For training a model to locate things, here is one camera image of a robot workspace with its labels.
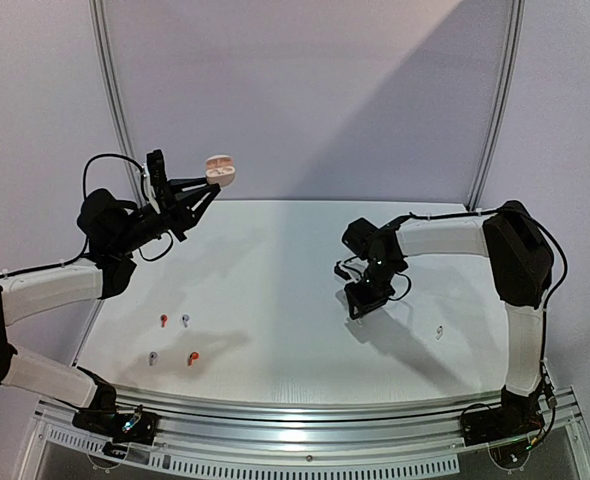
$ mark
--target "gray wall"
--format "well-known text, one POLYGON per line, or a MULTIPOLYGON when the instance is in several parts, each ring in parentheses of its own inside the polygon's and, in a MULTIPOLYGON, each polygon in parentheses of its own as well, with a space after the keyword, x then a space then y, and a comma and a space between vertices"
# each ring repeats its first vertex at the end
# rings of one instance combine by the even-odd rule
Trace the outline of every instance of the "gray wall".
MULTIPOLYGON (((115 150, 88 3, 0 1, 0 269, 79 252, 84 162, 115 150)), ((131 198, 119 163, 93 170, 89 185, 100 184, 131 198)), ((68 362, 90 307, 26 319, 10 341, 68 362)), ((0 479, 12 478, 36 401, 0 389, 0 479)))
POLYGON ((510 1, 107 2, 126 118, 169 172, 230 153, 235 198, 464 202, 510 1))
POLYGON ((548 356, 590 429, 590 2, 527 2, 515 76, 483 197, 521 199, 558 237, 570 274, 548 356))

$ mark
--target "wire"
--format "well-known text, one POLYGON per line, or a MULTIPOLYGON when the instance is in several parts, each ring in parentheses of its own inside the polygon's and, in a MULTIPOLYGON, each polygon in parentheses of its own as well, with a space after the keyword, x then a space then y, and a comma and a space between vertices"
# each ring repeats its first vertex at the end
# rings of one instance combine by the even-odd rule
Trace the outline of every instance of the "wire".
POLYGON ((68 408, 72 408, 73 410, 75 410, 78 413, 84 412, 84 413, 105 413, 105 414, 129 414, 129 413, 135 413, 135 410, 133 410, 131 407, 115 407, 114 410, 91 410, 88 408, 81 408, 81 407, 76 407, 75 405, 73 405, 72 403, 66 402, 64 400, 59 400, 58 398, 53 398, 53 400, 55 400, 56 402, 59 403, 63 403, 64 405, 66 405, 68 408))
POLYGON ((139 256, 140 256, 140 257, 142 257, 142 260, 144 260, 145 262, 151 262, 151 263, 152 263, 152 262, 156 262, 157 260, 159 260, 159 259, 161 259, 161 258, 165 257, 165 256, 166 256, 166 254, 167 254, 168 252, 170 252, 170 251, 171 251, 171 248, 173 248, 173 243, 174 243, 174 240, 173 240, 173 235, 171 235, 171 234, 170 234, 168 231, 166 231, 166 232, 164 232, 164 233, 166 233, 166 234, 168 235, 168 238, 170 238, 170 239, 171 239, 170 243, 168 244, 168 247, 166 247, 166 250, 164 250, 162 253, 160 253, 160 254, 159 254, 158 256, 156 256, 156 257, 153 257, 153 258, 146 258, 146 257, 144 256, 144 254, 142 253, 142 249, 141 249, 141 248, 138 248, 137 250, 139 250, 139 256))
POLYGON ((41 272, 42 270, 50 270, 51 268, 66 267, 82 258, 84 256, 84 252, 86 252, 86 247, 88 247, 88 237, 84 240, 84 246, 82 247, 82 251, 70 260, 66 260, 65 262, 60 263, 50 263, 48 265, 39 265, 37 267, 23 268, 21 270, 14 270, 8 273, 0 273, 0 279, 6 277, 14 277, 16 275, 23 275, 25 273, 41 272))
POLYGON ((139 163, 137 163, 135 160, 133 160, 131 157, 127 157, 126 155, 122 155, 120 153, 101 153, 99 155, 95 155, 88 162, 86 162, 86 165, 84 166, 84 172, 82 173, 82 193, 84 195, 84 200, 86 200, 86 197, 87 197, 87 195, 86 195, 86 176, 88 175, 88 167, 90 167, 93 162, 99 160, 100 158, 119 158, 121 160, 124 160, 127 163, 130 163, 135 168, 137 168, 140 176, 144 175, 144 168, 139 163))
MULTIPOLYGON (((88 435, 86 436, 86 442, 85 445, 88 445, 88 440, 91 438, 91 433, 89 432, 88 435)), ((126 461, 126 459, 128 458, 128 454, 131 451, 131 443, 132 442, 128 442, 128 445, 126 447, 126 453, 124 454, 124 459, 121 462, 115 462, 113 460, 109 460, 107 458, 103 458, 102 460, 109 462, 109 463, 114 463, 115 465, 112 465, 111 467, 102 467, 101 465, 97 465, 93 460, 91 460, 91 456, 88 453, 88 450, 86 450, 86 458, 88 459, 88 461, 90 462, 90 464, 93 466, 93 470, 104 470, 104 473, 110 473, 111 470, 115 470, 117 467, 121 467, 122 464, 126 461)))
POLYGON ((544 441, 544 439, 545 439, 546 437, 548 437, 548 434, 549 434, 549 433, 551 433, 551 430, 553 430, 553 424, 555 423, 555 416, 556 416, 556 414, 557 414, 557 407, 553 407, 553 408, 551 409, 551 421, 550 421, 550 423, 548 424, 548 428, 547 428, 547 429, 546 429, 546 431, 544 432, 544 435, 542 435, 542 437, 541 437, 541 438, 539 438, 539 440, 538 440, 538 437, 539 437, 539 434, 538 434, 538 436, 537 436, 537 437, 535 437, 535 438, 533 439, 533 441, 531 442, 530 448, 528 448, 528 447, 526 448, 526 451, 527 451, 527 452, 530 452, 530 451, 532 451, 532 450, 533 450, 535 447, 537 447, 538 445, 541 445, 541 444, 542 444, 542 442, 544 441))
POLYGON ((357 275, 359 280, 361 280, 362 278, 364 278, 364 274, 362 272, 360 272, 357 268, 349 267, 347 265, 347 263, 353 262, 353 261, 357 260, 357 258, 358 258, 357 255, 355 255, 354 257, 350 257, 350 258, 347 258, 346 260, 337 262, 337 265, 340 268, 343 268, 344 270, 349 270, 349 271, 353 272, 354 274, 357 275))
POLYGON ((404 277, 408 282, 406 285, 406 291, 404 291, 404 293, 402 293, 399 297, 397 297, 397 298, 388 297, 388 299, 392 302, 399 302, 402 298, 404 298, 406 295, 409 294, 409 292, 411 291, 411 288, 413 288, 413 281, 411 280, 411 277, 409 277, 405 273, 396 273, 395 275, 398 275, 400 277, 404 277))
POLYGON ((474 408, 481 408, 481 407, 486 408, 491 413, 493 412, 493 408, 490 405, 487 405, 485 403, 474 403, 473 405, 469 405, 464 410, 462 410, 462 413, 460 414, 460 418, 463 417, 466 413, 468 413, 469 410, 473 410, 474 408))

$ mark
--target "white tabletop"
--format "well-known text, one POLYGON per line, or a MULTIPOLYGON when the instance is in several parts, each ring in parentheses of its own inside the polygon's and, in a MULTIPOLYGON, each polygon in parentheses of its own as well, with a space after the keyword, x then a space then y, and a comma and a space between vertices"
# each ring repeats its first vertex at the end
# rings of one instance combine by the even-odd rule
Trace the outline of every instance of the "white tabletop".
MULTIPOLYGON (((411 293, 361 326, 348 320, 343 281, 333 274, 335 262, 352 255, 340 239, 358 217, 381 226, 408 211, 461 210, 399 202, 215 202, 162 260, 145 263, 136 255, 130 286, 104 303, 79 365, 119 385, 262 403, 421 401, 498 390, 508 365, 508 327, 486 259, 410 258, 411 293), (199 359, 188 367, 191 352, 199 359)), ((145 254, 154 256, 166 241, 145 254)), ((404 282, 394 280, 399 293, 404 282)))

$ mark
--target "black cable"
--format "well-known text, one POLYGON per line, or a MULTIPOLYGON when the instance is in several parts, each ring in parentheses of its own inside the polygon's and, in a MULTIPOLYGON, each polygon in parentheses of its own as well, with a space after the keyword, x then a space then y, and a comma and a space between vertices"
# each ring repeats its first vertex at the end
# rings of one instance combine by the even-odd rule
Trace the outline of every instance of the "black cable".
POLYGON ((117 414, 120 413, 120 411, 123 412, 124 410, 129 410, 129 413, 130 413, 130 410, 131 410, 128 407, 124 408, 124 407, 117 407, 117 406, 115 407, 114 410, 91 410, 91 409, 88 409, 88 408, 76 407, 72 403, 66 402, 64 400, 60 400, 58 398, 53 398, 53 400, 55 400, 56 402, 59 402, 59 403, 63 403, 64 405, 66 405, 69 408, 72 408, 73 410, 75 410, 78 413, 79 412, 84 412, 84 413, 105 413, 105 414, 115 414, 115 415, 117 415, 117 414))
POLYGON ((170 243, 168 244, 168 247, 166 247, 166 250, 164 250, 162 253, 160 253, 156 257, 146 258, 144 256, 144 254, 142 253, 142 249, 141 248, 138 248, 138 250, 139 250, 139 256, 142 257, 142 260, 144 260, 145 262, 156 262, 157 260, 159 260, 161 258, 164 258, 166 256, 166 254, 171 251, 171 248, 173 248, 173 243, 174 243, 173 235, 171 235, 170 232, 164 232, 164 233, 166 233, 168 235, 168 238, 171 239, 170 243))
POLYGON ((131 157, 127 157, 126 155, 122 155, 120 153, 101 153, 99 155, 95 155, 88 162, 86 162, 86 165, 84 166, 84 172, 82 173, 82 193, 84 194, 84 200, 86 200, 86 197, 87 197, 87 195, 86 195, 86 176, 88 174, 88 167, 90 167, 93 162, 95 162, 96 160, 99 160, 100 158, 119 158, 121 160, 124 160, 125 162, 130 163, 135 168, 137 168, 140 176, 143 176, 143 174, 144 174, 144 168, 139 163, 137 163, 135 160, 133 160, 131 157))
POLYGON ((71 258, 70 260, 66 260, 65 262, 61 263, 50 263, 48 265, 39 265, 37 267, 29 267, 29 268, 22 268, 21 270, 14 270, 12 272, 8 272, 6 274, 0 273, 0 279, 6 277, 14 277, 15 275, 22 275, 25 273, 33 273, 33 272, 40 272, 42 270, 49 270, 51 268, 58 268, 58 267, 66 267, 72 263, 75 263, 77 260, 84 256, 84 252, 86 252, 86 247, 88 246, 88 238, 84 240, 84 246, 82 247, 82 251, 79 252, 75 257, 71 258))
POLYGON ((546 431, 544 432, 544 435, 542 435, 542 437, 536 442, 531 444, 530 448, 527 448, 527 452, 532 451, 535 447, 537 447, 538 445, 541 445, 542 442, 544 441, 544 439, 546 437, 548 437, 548 434, 551 433, 551 430, 553 430, 553 424, 555 423, 555 416, 557 414, 557 407, 553 407, 551 409, 551 421, 548 424, 548 428, 546 429, 546 431))
POLYGON ((346 270, 350 270, 351 272, 357 274, 357 276, 359 277, 360 280, 364 277, 364 275, 362 274, 362 272, 360 272, 359 270, 357 270, 355 267, 349 267, 348 265, 342 264, 342 268, 344 268, 346 270))
POLYGON ((560 258, 562 259, 562 275, 559 277, 559 280, 557 280, 557 282, 555 282, 555 284, 548 291, 548 294, 546 295, 546 298, 544 299, 544 303, 542 305, 543 334, 542 334, 542 351, 541 351, 540 360, 543 361, 544 360, 544 349, 546 347, 546 321, 547 321, 547 316, 548 316, 548 302, 550 301, 551 297, 553 296, 553 293, 555 293, 555 291, 562 285, 562 283, 564 283, 564 280, 566 280, 566 277, 568 276, 568 259, 566 258, 566 254, 564 253, 562 246, 559 244, 559 242, 553 236, 553 234, 551 234, 551 232, 549 232, 548 229, 546 227, 544 227, 544 225, 542 225, 540 222, 538 222, 537 220, 535 220, 533 217, 531 217, 529 215, 522 213, 522 216, 524 218, 528 219, 530 222, 534 223, 535 226, 537 226, 537 228, 539 228, 542 232, 544 232, 544 235, 546 235, 548 237, 548 239, 551 241, 551 243, 553 245, 555 245, 555 248, 557 249, 557 252, 559 253, 560 258))
POLYGON ((489 412, 493 413, 493 408, 485 403, 474 403, 473 405, 469 405, 468 407, 466 407, 464 410, 462 410, 462 413, 459 415, 460 418, 462 418, 469 410, 472 410, 474 408, 481 408, 484 407, 486 408, 489 412))
POLYGON ((398 275, 400 277, 404 277, 407 280, 408 284, 406 285, 406 291, 404 293, 402 293, 399 297, 397 297, 397 298, 388 297, 388 299, 391 302, 399 302, 402 298, 404 298, 406 295, 408 295, 409 292, 411 291, 411 288, 413 288, 413 281, 411 280, 411 277, 409 277, 405 273, 396 273, 395 275, 398 275))

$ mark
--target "robotic arm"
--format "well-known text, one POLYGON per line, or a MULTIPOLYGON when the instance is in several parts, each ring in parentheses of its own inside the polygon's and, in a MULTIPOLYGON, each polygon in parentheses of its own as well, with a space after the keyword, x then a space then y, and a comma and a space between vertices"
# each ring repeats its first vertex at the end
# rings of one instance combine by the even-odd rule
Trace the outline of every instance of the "robotic arm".
MULTIPOLYGON (((456 254, 489 259, 495 288, 508 316, 508 373, 498 409, 462 416, 462 434, 468 445, 543 427, 539 412, 542 392, 551 408, 555 406, 543 366, 547 290, 554 255, 539 227, 521 203, 511 201, 480 213, 435 217, 409 214, 379 229, 360 218, 342 237, 356 257, 368 262, 358 281, 344 287, 353 319, 383 306, 394 296, 391 280, 408 268, 408 257, 456 254)), ((349 279, 339 264, 335 272, 349 279)))
POLYGON ((185 232, 197 225, 221 187, 234 179, 230 157, 211 157, 206 168, 204 178, 168 180, 162 152, 149 153, 142 176, 148 204, 138 208, 106 189, 84 199, 77 224, 86 234, 87 254, 60 266, 0 274, 0 385, 67 403, 78 409, 75 426, 115 442, 152 443, 157 415, 141 408, 133 415, 118 414, 112 385, 92 372, 9 344, 6 326, 72 302, 122 293, 136 267, 132 253, 163 233, 185 240, 185 232))

